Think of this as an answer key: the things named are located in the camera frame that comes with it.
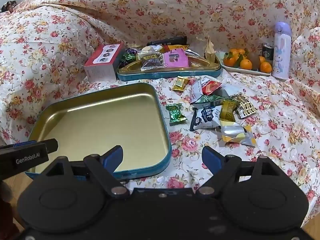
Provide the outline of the gold candy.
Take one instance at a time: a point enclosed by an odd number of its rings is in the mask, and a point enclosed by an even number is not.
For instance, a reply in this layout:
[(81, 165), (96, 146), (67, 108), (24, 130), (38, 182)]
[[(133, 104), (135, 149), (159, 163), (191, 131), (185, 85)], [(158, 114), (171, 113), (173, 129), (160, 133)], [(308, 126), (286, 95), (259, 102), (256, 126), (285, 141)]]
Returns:
[(186, 85), (188, 84), (189, 79), (186, 77), (178, 76), (175, 84), (172, 88), (173, 91), (175, 92), (184, 92)]

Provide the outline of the blue white snack packet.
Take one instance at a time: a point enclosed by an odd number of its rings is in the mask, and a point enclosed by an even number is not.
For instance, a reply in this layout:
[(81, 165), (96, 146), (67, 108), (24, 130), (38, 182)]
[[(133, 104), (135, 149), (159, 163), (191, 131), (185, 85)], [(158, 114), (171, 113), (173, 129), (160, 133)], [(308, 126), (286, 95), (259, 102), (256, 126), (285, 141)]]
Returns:
[(219, 127), (221, 107), (222, 106), (196, 109), (191, 120), (190, 131)]

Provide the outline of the empty gold square tin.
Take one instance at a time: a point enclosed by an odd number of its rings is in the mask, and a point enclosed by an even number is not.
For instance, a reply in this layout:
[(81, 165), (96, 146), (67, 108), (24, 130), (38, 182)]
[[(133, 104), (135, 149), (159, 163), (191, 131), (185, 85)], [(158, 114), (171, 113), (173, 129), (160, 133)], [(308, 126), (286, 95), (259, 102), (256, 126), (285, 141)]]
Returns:
[(116, 145), (123, 161), (115, 170), (118, 179), (154, 176), (166, 169), (171, 142), (157, 92), (147, 83), (100, 90), (48, 106), (40, 114), (30, 140), (56, 139), (58, 149), (49, 160), (26, 172), (39, 175), (55, 158), (82, 161), (90, 154), (103, 155)]

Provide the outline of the dark brown snack packet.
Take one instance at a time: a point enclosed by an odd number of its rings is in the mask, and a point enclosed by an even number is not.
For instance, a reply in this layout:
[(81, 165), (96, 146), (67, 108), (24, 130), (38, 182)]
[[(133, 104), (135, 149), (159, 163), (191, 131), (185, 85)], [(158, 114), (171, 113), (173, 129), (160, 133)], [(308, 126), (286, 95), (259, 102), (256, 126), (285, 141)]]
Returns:
[(142, 51), (140, 54), (138, 54), (138, 57), (142, 64), (140, 68), (142, 72), (165, 67), (163, 63), (163, 56), (161, 53), (153, 51)]

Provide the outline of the mandarin orange front left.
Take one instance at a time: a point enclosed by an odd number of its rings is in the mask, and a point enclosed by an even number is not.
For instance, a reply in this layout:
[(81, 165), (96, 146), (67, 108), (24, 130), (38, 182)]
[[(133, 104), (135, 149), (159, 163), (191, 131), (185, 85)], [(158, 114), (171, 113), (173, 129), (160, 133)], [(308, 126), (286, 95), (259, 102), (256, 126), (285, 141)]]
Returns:
[(240, 65), (239, 67), (241, 69), (245, 69), (245, 70), (252, 70), (253, 68), (253, 64), (250, 60), (248, 59), (243, 59), (241, 62), (240, 62)]

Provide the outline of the yellow green tea packet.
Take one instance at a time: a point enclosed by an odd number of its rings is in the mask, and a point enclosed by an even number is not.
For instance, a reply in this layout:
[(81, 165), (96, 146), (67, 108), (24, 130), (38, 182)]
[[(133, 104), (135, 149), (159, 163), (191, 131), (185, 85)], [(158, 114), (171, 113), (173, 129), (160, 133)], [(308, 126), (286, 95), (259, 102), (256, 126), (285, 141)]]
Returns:
[(226, 99), (222, 102), (220, 120), (235, 122), (233, 112), (238, 107), (239, 102), (233, 99)]

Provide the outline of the green white snack packet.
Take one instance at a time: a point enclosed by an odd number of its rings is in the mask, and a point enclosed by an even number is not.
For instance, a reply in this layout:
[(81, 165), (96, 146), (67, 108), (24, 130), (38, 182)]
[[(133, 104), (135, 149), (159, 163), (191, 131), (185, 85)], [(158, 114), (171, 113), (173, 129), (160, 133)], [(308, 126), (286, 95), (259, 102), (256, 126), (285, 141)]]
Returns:
[(216, 107), (221, 105), (224, 99), (225, 99), (224, 97), (217, 96), (217, 95), (203, 95), (196, 102), (193, 102), (191, 105), (195, 109)]

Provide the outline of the silver yellow snack packet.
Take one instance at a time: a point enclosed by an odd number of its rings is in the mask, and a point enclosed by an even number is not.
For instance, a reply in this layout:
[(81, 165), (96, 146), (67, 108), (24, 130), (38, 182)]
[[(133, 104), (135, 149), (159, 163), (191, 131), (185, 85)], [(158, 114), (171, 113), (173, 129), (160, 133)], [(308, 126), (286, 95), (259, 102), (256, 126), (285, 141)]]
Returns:
[(250, 125), (242, 126), (236, 122), (220, 120), (221, 136), (226, 143), (237, 143), (246, 146), (256, 146), (256, 140)]

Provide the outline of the red white hawthorn packet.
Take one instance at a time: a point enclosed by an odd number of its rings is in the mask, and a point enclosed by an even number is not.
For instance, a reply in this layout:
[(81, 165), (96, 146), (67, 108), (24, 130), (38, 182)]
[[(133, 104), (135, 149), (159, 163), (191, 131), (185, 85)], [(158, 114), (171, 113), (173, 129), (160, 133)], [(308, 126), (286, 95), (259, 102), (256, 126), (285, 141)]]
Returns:
[(222, 86), (222, 83), (209, 80), (204, 82), (201, 87), (202, 87), (202, 93), (203, 95), (210, 95), (214, 93), (217, 89), (219, 89)]

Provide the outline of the green candy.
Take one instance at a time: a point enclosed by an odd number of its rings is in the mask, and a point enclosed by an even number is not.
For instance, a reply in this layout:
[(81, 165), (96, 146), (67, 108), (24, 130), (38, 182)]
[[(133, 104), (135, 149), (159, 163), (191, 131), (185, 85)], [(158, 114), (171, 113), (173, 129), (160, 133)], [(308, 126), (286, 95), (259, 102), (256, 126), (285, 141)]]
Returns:
[(169, 120), (170, 126), (182, 124), (187, 121), (187, 118), (181, 112), (181, 109), (182, 109), (181, 103), (166, 105), (165, 108), (170, 115), (170, 120)]

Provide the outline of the pale green fruit plate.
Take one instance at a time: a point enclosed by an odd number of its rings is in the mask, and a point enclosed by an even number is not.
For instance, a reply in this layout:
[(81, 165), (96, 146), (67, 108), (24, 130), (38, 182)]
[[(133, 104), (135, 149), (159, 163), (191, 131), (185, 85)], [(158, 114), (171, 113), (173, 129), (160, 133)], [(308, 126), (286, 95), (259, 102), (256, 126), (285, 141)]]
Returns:
[(223, 57), (225, 55), (224, 51), (218, 51), (216, 52), (216, 57), (220, 61), (220, 64), (222, 68), (227, 70), (228, 72), (233, 73), (242, 73), (242, 74), (249, 74), (249, 75), (261, 75), (261, 76), (271, 76), (271, 73), (264, 73), (257, 70), (247, 70), (247, 69), (241, 69), (241, 68), (234, 68), (234, 67), (228, 67), (223, 64)]

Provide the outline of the brown heart pattern packet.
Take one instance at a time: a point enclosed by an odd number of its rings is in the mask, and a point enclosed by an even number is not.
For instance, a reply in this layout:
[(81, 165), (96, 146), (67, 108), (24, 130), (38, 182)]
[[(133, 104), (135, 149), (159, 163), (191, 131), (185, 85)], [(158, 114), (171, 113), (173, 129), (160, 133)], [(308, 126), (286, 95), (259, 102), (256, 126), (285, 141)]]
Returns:
[(249, 101), (249, 98), (242, 93), (235, 94), (233, 99), (236, 100), (239, 104), (236, 108), (236, 112), (240, 119), (245, 119), (249, 116), (254, 115), (257, 112), (257, 109)]

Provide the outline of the red white cardboard box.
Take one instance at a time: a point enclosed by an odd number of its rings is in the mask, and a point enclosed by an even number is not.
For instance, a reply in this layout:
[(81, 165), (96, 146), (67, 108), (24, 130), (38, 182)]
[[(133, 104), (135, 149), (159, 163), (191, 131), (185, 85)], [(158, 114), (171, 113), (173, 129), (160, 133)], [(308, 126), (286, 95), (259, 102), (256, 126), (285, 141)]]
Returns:
[(84, 65), (89, 82), (116, 81), (124, 44), (101, 44)]

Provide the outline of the floral sofa cover cloth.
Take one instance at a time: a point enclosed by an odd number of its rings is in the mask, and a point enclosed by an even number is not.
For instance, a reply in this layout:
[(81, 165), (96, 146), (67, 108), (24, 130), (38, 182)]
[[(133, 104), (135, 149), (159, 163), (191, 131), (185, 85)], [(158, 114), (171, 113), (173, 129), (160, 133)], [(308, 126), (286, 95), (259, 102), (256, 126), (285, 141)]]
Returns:
[(257, 145), (225, 145), (212, 131), (169, 127), (171, 163), (134, 187), (197, 188), (210, 176), (203, 146), (255, 161), (271, 158), (302, 189), (307, 219), (319, 213), (319, 0), (25, 0), (1, 14), (1, 138), (28, 139), (41, 111), (71, 96), (118, 87), (121, 81), (88, 81), (84, 64), (101, 43), (143, 46), (187, 36), (203, 54), (257, 50), (274, 39), (276, 22), (292, 30), (290, 77), (222, 72), (220, 80), (247, 95), (257, 114), (250, 125)]

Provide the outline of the white hawthorn strip packet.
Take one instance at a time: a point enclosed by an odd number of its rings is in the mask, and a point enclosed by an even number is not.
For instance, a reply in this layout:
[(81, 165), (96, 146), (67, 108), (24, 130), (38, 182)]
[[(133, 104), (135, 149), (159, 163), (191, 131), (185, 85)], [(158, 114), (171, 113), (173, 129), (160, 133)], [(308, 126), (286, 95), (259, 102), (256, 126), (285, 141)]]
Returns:
[(197, 100), (199, 100), (204, 95), (203, 87), (206, 84), (207, 84), (207, 80), (197, 80), (191, 86), (191, 89), (190, 89), (191, 103), (195, 103)]

